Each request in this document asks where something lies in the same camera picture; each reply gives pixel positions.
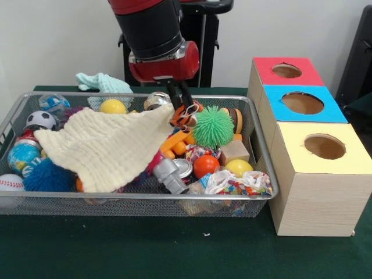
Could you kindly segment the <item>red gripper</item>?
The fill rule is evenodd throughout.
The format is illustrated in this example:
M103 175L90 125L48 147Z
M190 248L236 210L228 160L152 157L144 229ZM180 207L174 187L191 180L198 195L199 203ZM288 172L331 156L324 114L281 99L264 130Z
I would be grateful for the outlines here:
M182 104L185 107L194 104L184 80L194 78L199 70L199 51L195 42L184 41L174 53L156 60L139 60L130 52L128 65L133 77L141 83L167 80L166 89L174 110L177 110ZM169 79L179 81L178 87L183 103L177 93L174 81Z

